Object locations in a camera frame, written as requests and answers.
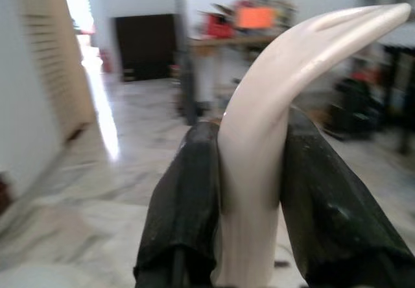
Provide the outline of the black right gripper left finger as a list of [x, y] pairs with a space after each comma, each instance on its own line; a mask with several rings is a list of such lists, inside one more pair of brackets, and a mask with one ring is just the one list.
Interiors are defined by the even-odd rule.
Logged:
[[218, 125], [211, 122], [192, 126], [156, 185], [133, 269], [134, 288], [213, 287], [218, 132]]

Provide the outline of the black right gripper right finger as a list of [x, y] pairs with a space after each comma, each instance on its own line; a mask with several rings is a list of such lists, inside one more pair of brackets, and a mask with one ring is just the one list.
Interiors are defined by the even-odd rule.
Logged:
[[415, 255], [362, 182], [291, 108], [281, 207], [308, 288], [415, 288]]

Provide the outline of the cream dustpan with wooden handle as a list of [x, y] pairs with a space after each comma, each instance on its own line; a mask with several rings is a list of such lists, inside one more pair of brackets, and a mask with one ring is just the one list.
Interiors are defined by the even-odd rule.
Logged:
[[408, 20], [407, 3], [307, 19], [257, 57], [222, 116], [219, 284], [263, 288], [273, 269], [291, 102], [312, 81]]

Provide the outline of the black bag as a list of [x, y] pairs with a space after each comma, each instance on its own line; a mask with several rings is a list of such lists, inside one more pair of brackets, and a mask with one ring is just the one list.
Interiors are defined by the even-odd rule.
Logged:
[[372, 97], [366, 82], [344, 78], [335, 84], [324, 131], [341, 141], [371, 139], [379, 129], [382, 110], [383, 106]]

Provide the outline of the dark table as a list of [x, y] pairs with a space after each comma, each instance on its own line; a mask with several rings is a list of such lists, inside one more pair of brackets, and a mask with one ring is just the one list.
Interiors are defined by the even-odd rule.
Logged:
[[[395, 124], [401, 127], [398, 152], [407, 155], [410, 152], [410, 134], [415, 127], [415, 23], [404, 24], [379, 39], [382, 47], [384, 70], [381, 84], [383, 86], [383, 108], [381, 127]], [[393, 90], [399, 80], [399, 63], [404, 55], [409, 56], [409, 76], [405, 79], [401, 113], [392, 113]]]

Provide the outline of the dark wooden staircase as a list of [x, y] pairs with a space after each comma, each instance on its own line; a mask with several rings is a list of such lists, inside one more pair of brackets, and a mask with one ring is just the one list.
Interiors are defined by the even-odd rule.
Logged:
[[174, 16], [158, 14], [114, 19], [123, 82], [163, 79], [174, 64]]

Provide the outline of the cluttered wooden table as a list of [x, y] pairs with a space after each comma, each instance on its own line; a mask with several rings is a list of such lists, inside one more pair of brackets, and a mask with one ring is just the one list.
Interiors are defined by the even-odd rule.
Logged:
[[278, 34], [254, 34], [225, 39], [189, 38], [195, 61], [196, 101], [213, 104], [221, 91], [232, 88], [232, 78], [247, 71], [243, 50], [250, 46], [266, 46]]

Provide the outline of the red case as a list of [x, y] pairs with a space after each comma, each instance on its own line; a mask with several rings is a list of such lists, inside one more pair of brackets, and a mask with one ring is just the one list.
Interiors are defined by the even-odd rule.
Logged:
[[209, 13], [206, 16], [206, 34], [216, 39], [231, 38], [233, 27], [224, 15]]

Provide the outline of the louvred light wooden door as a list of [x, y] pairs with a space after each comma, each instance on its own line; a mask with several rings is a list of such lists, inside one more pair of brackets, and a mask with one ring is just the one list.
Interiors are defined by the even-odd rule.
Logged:
[[60, 139], [66, 143], [95, 120], [67, 1], [21, 0], [21, 18]]

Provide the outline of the orange box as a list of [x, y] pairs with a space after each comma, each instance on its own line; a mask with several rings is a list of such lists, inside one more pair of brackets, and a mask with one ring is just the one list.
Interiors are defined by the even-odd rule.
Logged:
[[240, 29], [269, 29], [276, 18], [272, 7], [241, 7], [237, 9], [235, 26]]

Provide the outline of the dark grey post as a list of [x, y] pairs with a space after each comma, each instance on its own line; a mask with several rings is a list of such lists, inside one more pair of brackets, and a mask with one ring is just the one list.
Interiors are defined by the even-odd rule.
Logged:
[[185, 0], [174, 0], [176, 29], [176, 53], [180, 70], [180, 88], [182, 107], [185, 121], [193, 126], [198, 121], [197, 105], [195, 102], [195, 78], [191, 60], [191, 48], [187, 37], [187, 22], [185, 18]]

